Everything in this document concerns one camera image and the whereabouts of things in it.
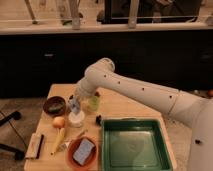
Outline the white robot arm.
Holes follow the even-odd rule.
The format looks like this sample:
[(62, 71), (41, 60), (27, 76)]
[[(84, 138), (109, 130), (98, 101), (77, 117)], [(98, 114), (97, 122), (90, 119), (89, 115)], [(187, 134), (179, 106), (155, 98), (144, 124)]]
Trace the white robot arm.
[(142, 103), (192, 129), (187, 171), (213, 171), (213, 98), (124, 77), (102, 58), (88, 66), (77, 82), (74, 97), (89, 98), (101, 87)]

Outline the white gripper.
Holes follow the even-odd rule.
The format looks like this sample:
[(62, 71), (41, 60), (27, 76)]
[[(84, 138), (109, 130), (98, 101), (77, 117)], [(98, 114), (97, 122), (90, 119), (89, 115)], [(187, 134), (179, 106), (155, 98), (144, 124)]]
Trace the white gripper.
[(85, 91), (81, 87), (77, 87), (73, 93), (72, 102), (76, 107), (80, 106), (80, 103), (86, 99)]

